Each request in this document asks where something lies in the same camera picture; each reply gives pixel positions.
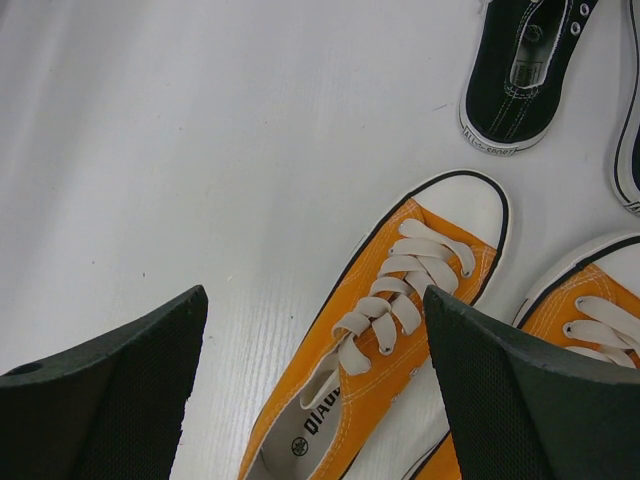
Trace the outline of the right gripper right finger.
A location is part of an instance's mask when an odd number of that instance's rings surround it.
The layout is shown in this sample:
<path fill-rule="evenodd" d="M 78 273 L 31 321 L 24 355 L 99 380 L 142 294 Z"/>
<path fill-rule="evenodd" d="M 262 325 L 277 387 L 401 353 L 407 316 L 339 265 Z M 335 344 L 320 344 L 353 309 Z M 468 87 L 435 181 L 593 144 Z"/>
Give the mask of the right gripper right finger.
<path fill-rule="evenodd" d="M 462 478 L 638 478 L 638 371 L 554 346 L 437 287 L 423 304 Z"/>

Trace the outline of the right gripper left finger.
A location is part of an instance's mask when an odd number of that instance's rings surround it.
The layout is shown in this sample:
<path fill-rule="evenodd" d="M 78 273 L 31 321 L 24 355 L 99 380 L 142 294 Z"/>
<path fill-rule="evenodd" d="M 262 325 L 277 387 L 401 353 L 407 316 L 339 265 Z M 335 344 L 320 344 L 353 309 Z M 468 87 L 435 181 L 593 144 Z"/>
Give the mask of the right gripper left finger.
<path fill-rule="evenodd" d="M 2 374 L 2 478 L 169 478 L 207 310 L 197 285 L 135 321 Z"/>

